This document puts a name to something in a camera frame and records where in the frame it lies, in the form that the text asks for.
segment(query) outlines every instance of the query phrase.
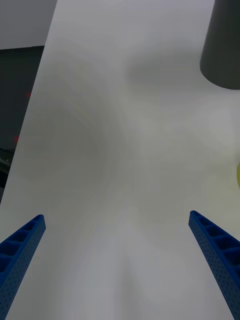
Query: floor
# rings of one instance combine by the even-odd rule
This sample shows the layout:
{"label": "floor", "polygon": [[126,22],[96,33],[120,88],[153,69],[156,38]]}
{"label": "floor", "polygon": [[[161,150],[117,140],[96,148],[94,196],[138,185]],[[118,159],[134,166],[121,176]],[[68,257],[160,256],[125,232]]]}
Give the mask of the floor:
{"label": "floor", "polygon": [[[11,152],[11,158],[15,152],[43,50],[44,46],[0,50],[0,148]],[[6,173],[0,172],[0,202],[6,178]]]}

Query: perforated blue plastic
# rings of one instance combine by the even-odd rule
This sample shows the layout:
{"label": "perforated blue plastic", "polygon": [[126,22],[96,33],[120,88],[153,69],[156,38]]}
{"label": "perforated blue plastic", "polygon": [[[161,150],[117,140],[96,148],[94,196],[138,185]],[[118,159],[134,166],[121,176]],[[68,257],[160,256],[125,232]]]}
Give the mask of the perforated blue plastic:
{"label": "perforated blue plastic", "polygon": [[46,229],[37,215],[0,244],[0,320],[4,320]]}
{"label": "perforated blue plastic", "polygon": [[189,227],[235,320],[240,320],[240,242],[196,211]]}

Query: gray wall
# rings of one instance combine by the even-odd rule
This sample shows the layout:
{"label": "gray wall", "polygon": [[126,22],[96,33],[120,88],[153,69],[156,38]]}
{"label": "gray wall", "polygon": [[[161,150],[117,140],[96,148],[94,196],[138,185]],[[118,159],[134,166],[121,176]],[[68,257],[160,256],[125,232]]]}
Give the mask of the gray wall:
{"label": "gray wall", "polygon": [[45,45],[57,0],[0,2],[0,50]]}

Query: dark gray cylinder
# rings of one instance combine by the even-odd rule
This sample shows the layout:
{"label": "dark gray cylinder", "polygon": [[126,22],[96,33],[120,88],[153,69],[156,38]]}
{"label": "dark gray cylinder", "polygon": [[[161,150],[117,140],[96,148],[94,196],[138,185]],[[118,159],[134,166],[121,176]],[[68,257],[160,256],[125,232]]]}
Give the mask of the dark gray cylinder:
{"label": "dark gray cylinder", "polygon": [[200,70],[219,87],[240,89],[240,0],[215,0]]}

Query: white tabletop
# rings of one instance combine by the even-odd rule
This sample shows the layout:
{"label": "white tabletop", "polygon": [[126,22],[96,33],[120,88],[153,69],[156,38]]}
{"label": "white tabletop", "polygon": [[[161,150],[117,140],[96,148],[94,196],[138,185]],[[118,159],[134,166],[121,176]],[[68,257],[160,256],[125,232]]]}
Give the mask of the white tabletop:
{"label": "white tabletop", "polygon": [[213,2],[59,0],[0,206],[46,232],[7,320],[230,320],[188,227],[240,239],[240,93],[199,70]]}

